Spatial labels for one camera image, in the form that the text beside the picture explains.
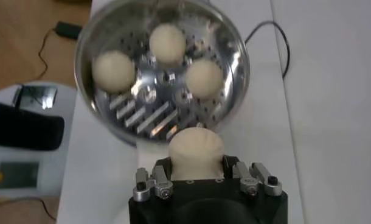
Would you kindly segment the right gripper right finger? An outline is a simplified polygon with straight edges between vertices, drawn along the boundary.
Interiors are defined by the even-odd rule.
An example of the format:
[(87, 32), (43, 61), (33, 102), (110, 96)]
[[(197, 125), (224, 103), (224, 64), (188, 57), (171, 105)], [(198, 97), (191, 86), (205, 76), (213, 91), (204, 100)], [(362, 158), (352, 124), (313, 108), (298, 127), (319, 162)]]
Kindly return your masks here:
[(262, 163), (252, 163), (250, 167), (236, 156), (223, 156), (225, 179), (239, 179), (240, 190), (256, 196), (261, 190), (266, 195), (277, 197), (282, 194), (282, 184)]

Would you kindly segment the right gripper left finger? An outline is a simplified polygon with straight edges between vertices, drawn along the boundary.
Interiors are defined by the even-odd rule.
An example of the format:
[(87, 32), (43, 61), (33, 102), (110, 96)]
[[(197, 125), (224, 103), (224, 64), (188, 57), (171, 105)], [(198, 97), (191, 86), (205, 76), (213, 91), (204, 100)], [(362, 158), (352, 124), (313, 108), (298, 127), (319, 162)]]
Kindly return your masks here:
[(172, 162), (170, 158), (157, 160), (151, 175), (148, 174), (146, 168), (138, 168), (135, 174), (136, 185), (133, 188), (133, 200), (145, 202), (152, 196), (168, 200), (173, 194), (171, 174)]

